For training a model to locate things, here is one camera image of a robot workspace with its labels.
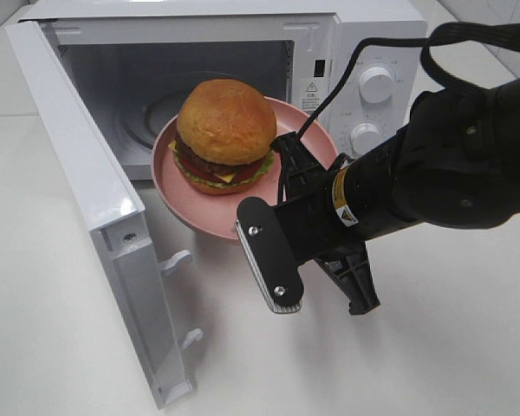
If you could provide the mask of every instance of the white countertop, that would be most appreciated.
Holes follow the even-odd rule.
[[[478,45],[439,53],[481,85],[511,78]],[[520,215],[370,242],[382,304],[366,316],[307,264],[302,311],[279,316],[240,247],[136,187],[159,259],[194,255],[166,281],[176,329],[205,332],[185,351],[196,392],[162,411],[0,30],[0,415],[520,415]]]

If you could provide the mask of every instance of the microwave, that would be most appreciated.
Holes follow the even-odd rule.
[[[311,113],[371,36],[422,37],[407,0],[40,0],[7,27],[134,349],[161,408],[192,390],[160,261],[133,180],[151,174],[163,126],[200,82],[234,78]],[[320,115],[340,152],[362,155],[404,120],[417,49],[367,48]]]

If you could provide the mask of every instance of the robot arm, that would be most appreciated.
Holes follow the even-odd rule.
[[[314,259],[361,315],[379,305],[365,241],[427,222],[487,229],[520,212],[520,79],[479,97],[423,93],[410,123],[350,165],[327,171],[290,133],[276,139],[287,201],[247,198],[237,233],[264,298],[295,312],[297,267]]]

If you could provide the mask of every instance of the cheese slice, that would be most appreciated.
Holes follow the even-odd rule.
[[[216,178],[222,179],[226,184],[230,184],[233,178],[235,178],[235,175],[237,175],[237,172],[228,173],[227,175],[218,175],[217,173],[214,173]]]
[[[173,152],[177,152],[177,147],[176,147],[177,143],[174,141],[172,141],[169,145],[167,145],[170,149],[172,149]],[[231,181],[233,180],[233,178],[235,178],[235,175],[237,175],[237,172],[234,172],[234,173],[228,173],[227,175],[218,175],[217,173],[213,173],[213,175],[216,177],[216,178],[219,178],[221,180],[223,180],[226,184],[230,184]]]

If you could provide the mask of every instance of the screw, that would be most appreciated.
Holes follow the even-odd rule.
[[[469,199],[461,199],[460,205],[464,208],[472,208],[474,206],[474,203],[471,202]]]
[[[274,289],[274,294],[276,296],[283,296],[285,295],[285,292],[287,290],[283,287],[283,286],[277,286],[275,289]]]
[[[131,243],[136,237],[137,237],[137,235],[134,232],[131,232],[123,237],[123,242]]]
[[[252,225],[249,227],[249,236],[255,237],[260,232],[260,227],[256,227],[255,225]]]

